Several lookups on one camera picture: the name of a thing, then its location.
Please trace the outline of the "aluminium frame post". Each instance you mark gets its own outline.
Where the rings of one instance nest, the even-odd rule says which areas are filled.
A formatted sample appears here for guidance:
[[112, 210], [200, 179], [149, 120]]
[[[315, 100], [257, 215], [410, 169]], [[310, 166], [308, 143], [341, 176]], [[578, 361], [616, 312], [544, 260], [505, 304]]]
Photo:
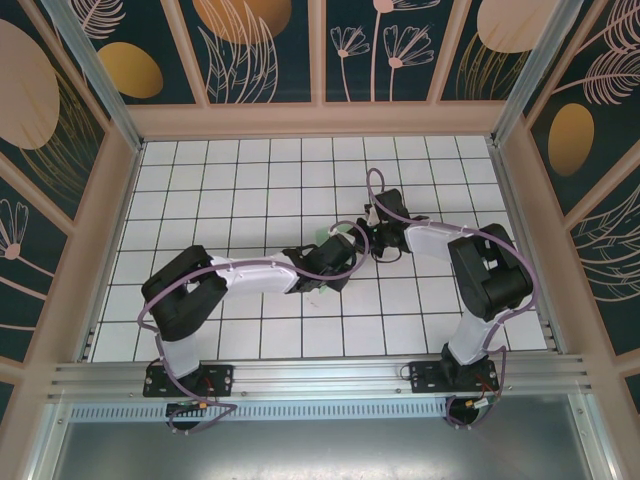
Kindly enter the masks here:
[[120, 93], [111, 81], [96, 50], [78, 23], [72, 7], [66, 0], [41, 1], [74, 58], [84, 69], [89, 82], [93, 85], [98, 97], [110, 113], [115, 125], [133, 151], [139, 153], [142, 146], [142, 137], [137, 131]]
[[584, 0], [558, 0], [525, 65], [507, 97], [489, 138], [499, 149], [508, 139], [536, 87], [542, 82], [565, 37], [576, 22]]

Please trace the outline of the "aluminium mounting rail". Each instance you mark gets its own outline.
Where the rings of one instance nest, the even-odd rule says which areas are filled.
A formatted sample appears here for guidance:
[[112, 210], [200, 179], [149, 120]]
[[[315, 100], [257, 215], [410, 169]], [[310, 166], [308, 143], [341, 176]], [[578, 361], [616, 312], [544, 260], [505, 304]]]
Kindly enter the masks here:
[[[407, 364], [418, 356], [300, 360], [231, 360], [233, 400], [313, 400], [406, 397]], [[145, 362], [68, 363], [55, 367], [51, 402], [141, 401]], [[510, 352], [503, 393], [587, 393], [595, 385], [578, 355]]]

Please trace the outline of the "aluminium table side rail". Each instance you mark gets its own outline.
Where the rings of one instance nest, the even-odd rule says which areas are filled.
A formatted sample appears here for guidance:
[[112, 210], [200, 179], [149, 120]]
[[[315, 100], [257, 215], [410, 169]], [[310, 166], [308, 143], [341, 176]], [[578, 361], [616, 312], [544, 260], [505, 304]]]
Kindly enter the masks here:
[[141, 146], [131, 159], [123, 187], [117, 196], [118, 202], [115, 213], [109, 220], [108, 226], [110, 230], [106, 237], [101, 263], [96, 274], [90, 305], [87, 307], [84, 318], [83, 326], [85, 327], [85, 333], [84, 336], [78, 340], [76, 346], [76, 357], [74, 359], [76, 363], [88, 362], [92, 358], [92, 348], [97, 343], [97, 336], [107, 301], [109, 283], [114, 271], [114, 264], [117, 260], [121, 235], [124, 231], [128, 208], [135, 190], [146, 145], [147, 143], [142, 141]]
[[506, 210], [512, 228], [514, 229], [516, 244], [519, 251], [532, 264], [537, 275], [538, 287], [535, 308], [541, 325], [547, 327], [550, 331], [550, 339], [554, 345], [553, 350], [559, 354], [566, 354], [566, 342], [564, 341], [560, 326], [557, 322], [555, 307], [550, 297], [550, 291], [536, 250], [534, 238], [532, 237], [532, 231], [523, 209], [523, 204], [516, 190], [516, 184], [512, 179], [509, 167], [505, 163], [506, 157], [502, 153], [501, 147], [495, 146], [492, 143], [488, 144], [488, 151], [496, 171]]

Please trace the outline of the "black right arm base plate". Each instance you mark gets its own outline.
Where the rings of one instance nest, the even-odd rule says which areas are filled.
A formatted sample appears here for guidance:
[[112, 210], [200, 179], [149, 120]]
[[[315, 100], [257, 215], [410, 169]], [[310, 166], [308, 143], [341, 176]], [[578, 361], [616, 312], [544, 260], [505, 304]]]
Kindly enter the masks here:
[[491, 360], [481, 360], [472, 365], [449, 365], [440, 361], [410, 362], [409, 381], [413, 393], [479, 394], [484, 385], [489, 390], [499, 389], [496, 367]]

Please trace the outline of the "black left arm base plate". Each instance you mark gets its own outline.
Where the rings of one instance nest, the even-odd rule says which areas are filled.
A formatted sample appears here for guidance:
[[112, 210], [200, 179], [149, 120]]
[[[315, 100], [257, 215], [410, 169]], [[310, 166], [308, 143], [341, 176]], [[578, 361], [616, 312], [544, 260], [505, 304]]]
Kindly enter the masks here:
[[[178, 379], [185, 389], [200, 397], [229, 397], [234, 377], [232, 365], [201, 364], [194, 372]], [[147, 367], [142, 395], [146, 398], [177, 398], [185, 393], [170, 379], [161, 364]]]

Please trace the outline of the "grey metal sheet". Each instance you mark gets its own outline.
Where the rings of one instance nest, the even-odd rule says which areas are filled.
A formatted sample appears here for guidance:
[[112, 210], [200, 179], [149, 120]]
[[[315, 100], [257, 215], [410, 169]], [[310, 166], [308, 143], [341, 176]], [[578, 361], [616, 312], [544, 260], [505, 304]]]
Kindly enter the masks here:
[[222, 422], [194, 436], [159, 423], [72, 424], [38, 480], [609, 480], [564, 415], [496, 419]]

